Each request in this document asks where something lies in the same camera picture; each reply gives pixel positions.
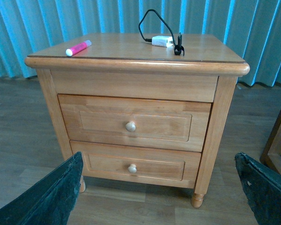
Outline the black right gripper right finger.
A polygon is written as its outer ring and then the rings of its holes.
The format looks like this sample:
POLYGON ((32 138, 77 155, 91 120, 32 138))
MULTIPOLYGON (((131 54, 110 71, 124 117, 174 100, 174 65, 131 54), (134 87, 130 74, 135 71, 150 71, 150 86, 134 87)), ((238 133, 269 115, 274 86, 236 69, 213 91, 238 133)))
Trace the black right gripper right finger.
POLYGON ((235 155, 235 162, 257 223, 281 225, 281 175, 243 152, 235 155))

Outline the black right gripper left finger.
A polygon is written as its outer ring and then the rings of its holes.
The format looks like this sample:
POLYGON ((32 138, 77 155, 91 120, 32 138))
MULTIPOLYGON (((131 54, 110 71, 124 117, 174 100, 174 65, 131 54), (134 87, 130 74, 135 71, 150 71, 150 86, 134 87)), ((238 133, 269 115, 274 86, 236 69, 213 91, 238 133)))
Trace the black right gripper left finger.
POLYGON ((0 225, 65 225, 81 187, 83 160, 75 153, 0 209, 0 225))

